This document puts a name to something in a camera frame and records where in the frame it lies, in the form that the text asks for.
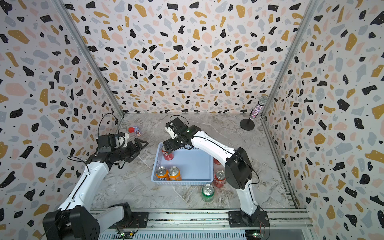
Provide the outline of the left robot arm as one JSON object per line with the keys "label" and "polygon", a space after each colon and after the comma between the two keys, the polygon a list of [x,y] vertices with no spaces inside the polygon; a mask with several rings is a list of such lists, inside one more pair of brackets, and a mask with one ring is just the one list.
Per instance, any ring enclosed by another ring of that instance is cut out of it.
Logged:
{"label": "left robot arm", "polygon": [[97,138],[96,153],[85,161],[85,171],[67,199],[43,219],[44,237],[48,240],[97,240],[101,233],[116,226],[130,227],[136,220],[128,203],[112,205],[93,216],[90,212],[103,179],[113,166],[132,162],[149,143],[128,140],[124,133]]}

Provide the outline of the orange soda can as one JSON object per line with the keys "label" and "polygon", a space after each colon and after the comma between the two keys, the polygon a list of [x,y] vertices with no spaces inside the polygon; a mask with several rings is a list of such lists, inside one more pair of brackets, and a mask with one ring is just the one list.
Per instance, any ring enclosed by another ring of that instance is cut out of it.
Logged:
{"label": "orange soda can", "polygon": [[181,177],[180,169],[176,166],[170,167],[169,177],[171,181],[181,181],[182,177]]}
{"label": "orange soda can", "polygon": [[155,171],[156,177],[158,178],[159,181],[169,181],[169,172],[168,169],[165,168],[164,166],[160,166],[156,169]]}

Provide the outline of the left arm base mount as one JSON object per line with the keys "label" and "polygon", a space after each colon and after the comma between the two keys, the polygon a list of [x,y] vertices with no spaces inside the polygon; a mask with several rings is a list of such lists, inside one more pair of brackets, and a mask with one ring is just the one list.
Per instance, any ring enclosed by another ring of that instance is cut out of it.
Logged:
{"label": "left arm base mount", "polygon": [[110,229],[146,229],[149,220],[149,212],[132,212],[129,220],[122,220],[113,224]]}

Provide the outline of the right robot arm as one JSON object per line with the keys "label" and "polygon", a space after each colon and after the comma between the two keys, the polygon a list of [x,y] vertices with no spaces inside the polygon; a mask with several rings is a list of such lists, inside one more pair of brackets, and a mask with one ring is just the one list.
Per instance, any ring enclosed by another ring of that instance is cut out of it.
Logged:
{"label": "right robot arm", "polygon": [[245,149],[234,149],[210,137],[195,125],[186,125],[176,116],[165,126],[171,136],[163,142],[165,150],[172,153],[186,145],[195,147],[212,156],[225,167],[227,183],[236,190],[240,200],[240,215],[242,222],[251,227],[258,223],[261,208],[256,203],[252,191],[255,171]]}

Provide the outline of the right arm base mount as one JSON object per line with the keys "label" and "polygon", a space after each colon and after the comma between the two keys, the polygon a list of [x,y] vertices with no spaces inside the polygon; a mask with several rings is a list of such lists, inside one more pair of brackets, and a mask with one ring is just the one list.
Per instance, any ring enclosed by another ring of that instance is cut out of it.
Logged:
{"label": "right arm base mount", "polygon": [[231,228],[270,226],[267,212],[260,209],[256,209],[252,215],[247,215],[243,211],[230,211],[228,217]]}

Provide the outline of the green soda can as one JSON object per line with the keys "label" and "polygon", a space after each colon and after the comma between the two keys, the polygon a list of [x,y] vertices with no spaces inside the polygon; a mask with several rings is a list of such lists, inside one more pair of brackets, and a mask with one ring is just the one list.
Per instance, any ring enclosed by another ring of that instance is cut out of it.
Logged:
{"label": "green soda can", "polygon": [[202,199],[205,202],[211,202],[215,196],[215,189],[211,184],[206,184],[202,187]]}

